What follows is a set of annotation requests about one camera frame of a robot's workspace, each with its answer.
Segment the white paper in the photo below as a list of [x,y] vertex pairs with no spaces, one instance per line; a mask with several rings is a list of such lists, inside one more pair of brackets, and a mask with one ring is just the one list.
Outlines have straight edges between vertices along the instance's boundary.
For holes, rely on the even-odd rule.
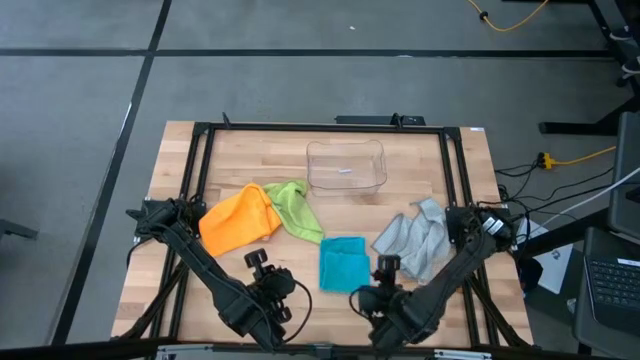
[[[530,221],[531,229],[535,229],[538,227],[533,221]],[[545,228],[538,228],[536,231],[531,233],[530,239],[542,235],[546,233],[548,230]],[[524,241],[524,235],[527,233],[527,223],[525,220],[520,222],[520,227],[518,228],[518,235],[522,234],[523,236],[519,236],[518,239],[522,239]],[[573,244],[568,244],[557,249],[553,249],[552,251],[538,255],[534,257],[534,259],[540,262],[542,265],[542,276],[540,277],[540,281],[538,281],[538,285],[544,287],[545,289],[551,291],[554,294],[560,294],[560,289],[562,289],[562,281],[564,280],[564,275],[567,272],[567,266],[569,266],[569,258],[571,257],[571,249],[573,248]]]

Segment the clear plastic container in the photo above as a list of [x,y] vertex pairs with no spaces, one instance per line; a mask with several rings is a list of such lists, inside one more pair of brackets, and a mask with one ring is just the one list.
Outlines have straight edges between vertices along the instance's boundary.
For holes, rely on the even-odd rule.
[[358,144],[307,145],[307,181],[316,196],[372,195],[387,181],[384,148],[377,140]]

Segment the blue cloth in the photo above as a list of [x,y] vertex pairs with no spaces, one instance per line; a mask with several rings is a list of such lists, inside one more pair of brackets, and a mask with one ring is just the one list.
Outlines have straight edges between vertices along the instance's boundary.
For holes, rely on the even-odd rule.
[[320,243],[320,289],[351,293],[369,285],[369,256],[363,237],[337,237]]

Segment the metal bracket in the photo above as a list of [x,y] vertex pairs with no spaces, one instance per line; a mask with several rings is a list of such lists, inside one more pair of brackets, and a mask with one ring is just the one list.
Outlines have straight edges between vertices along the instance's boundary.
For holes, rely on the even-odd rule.
[[313,344],[312,347],[318,359],[333,359],[333,344]]
[[402,130],[402,123],[404,122],[404,115],[399,115],[398,113],[393,113],[391,115],[391,121],[389,125],[395,125],[396,129]]
[[434,359],[444,360],[491,360],[491,354],[462,350],[436,349]]
[[462,141],[459,127],[444,127],[443,131],[453,141]]
[[209,130],[209,123],[197,122],[193,125],[193,136],[204,135]]

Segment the towel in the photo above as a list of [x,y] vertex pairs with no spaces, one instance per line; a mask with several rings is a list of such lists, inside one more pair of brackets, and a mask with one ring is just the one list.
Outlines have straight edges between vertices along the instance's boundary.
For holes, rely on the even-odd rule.
[[271,235],[281,224],[271,199],[254,183],[219,202],[200,219],[200,235],[211,256],[222,255]]
[[449,254],[445,214],[431,198],[412,205],[417,205],[420,213],[413,219],[396,215],[372,247],[382,255],[400,256],[400,270],[426,283],[433,277],[433,263]]
[[268,184],[262,188],[269,195],[271,207],[278,213],[289,234],[320,244],[324,232],[304,199],[307,194],[306,181],[291,180],[280,184]]
[[369,285],[369,257],[363,237],[337,237],[320,243],[320,289],[351,293]]

